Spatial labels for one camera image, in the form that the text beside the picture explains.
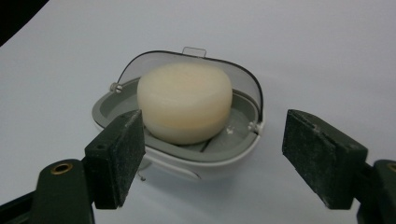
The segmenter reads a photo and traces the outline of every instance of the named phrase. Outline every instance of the white backdrop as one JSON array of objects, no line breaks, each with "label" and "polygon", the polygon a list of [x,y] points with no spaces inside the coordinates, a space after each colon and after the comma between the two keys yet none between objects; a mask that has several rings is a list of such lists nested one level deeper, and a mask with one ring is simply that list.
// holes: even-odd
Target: white backdrop
[{"label": "white backdrop", "polygon": [[267,123],[234,176],[194,183],[154,167],[96,223],[356,223],[328,210],[282,156],[289,108],[396,160],[396,2],[49,1],[0,48],[0,204],[48,164],[82,159],[93,104],[140,53],[183,47],[238,63],[263,88]]}]

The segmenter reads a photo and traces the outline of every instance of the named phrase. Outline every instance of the soap bar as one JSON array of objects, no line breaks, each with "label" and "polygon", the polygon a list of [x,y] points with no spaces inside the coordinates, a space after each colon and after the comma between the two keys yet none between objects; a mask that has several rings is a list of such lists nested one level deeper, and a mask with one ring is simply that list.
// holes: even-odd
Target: soap bar
[{"label": "soap bar", "polygon": [[228,76],[203,63],[169,63],[143,75],[137,85],[146,128],[176,145],[199,143],[221,131],[232,99]]}]

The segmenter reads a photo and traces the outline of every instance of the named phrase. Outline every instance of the round soap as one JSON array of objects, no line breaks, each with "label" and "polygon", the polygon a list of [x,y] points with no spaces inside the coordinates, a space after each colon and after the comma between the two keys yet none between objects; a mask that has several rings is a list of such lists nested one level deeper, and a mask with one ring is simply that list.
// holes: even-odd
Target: round soap
[{"label": "round soap", "polygon": [[208,64],[169,63],[143,75],[137,85],[146,128],[177,145],[202,142],[221,131],[232,99],[228,76]]}]

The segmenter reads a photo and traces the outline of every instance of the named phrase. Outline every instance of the plastic drainage tray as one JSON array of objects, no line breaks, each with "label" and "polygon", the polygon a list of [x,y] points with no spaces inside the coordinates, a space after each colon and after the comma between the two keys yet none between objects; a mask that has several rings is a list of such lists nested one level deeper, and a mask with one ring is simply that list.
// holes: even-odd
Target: plastic drainage tray
[{"label": "plastic drainage tray", "polygon": [[151,51],[134,58],[124,69],[112,91],[93,107],[92,116],[102,128],[116,116],[138,109],[136,89],[139,78],[150,69],[167,63],[209,63],[220,67],[233,84],[233,103],[227,124],[211,139],[194,145],[172,145],[157,139],[145,130],[146,146],[185,161],[227,161],[254,147],[263,124],[262,89],[257,79],[245,68],[221,60],[205,58],[205,51],[196,49],[192,55],[169,51]]}]

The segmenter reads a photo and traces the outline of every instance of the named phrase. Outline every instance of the soap case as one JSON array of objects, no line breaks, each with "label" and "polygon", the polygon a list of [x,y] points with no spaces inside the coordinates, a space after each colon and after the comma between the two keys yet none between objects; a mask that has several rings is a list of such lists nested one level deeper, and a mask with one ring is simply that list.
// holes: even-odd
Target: soap case
[{"label": "soap case", "polygon": [[154,164],[188,179],[214,179],[231,175],[254,149],[265,123],[262,88],[247,69],[223,60],[206,58],[204,49],[184,48],[182,53],[155,50],[135,57],[118,82],[92,109],[97,127],[103,130],[120,114],[138,109],[139,78],[168,63],[207,63],[222,69],[233,85],[230,117],[224,129],[211,139],[194,145],[176,146],[152,136],[146,129],[146,155],[142,162]]}]

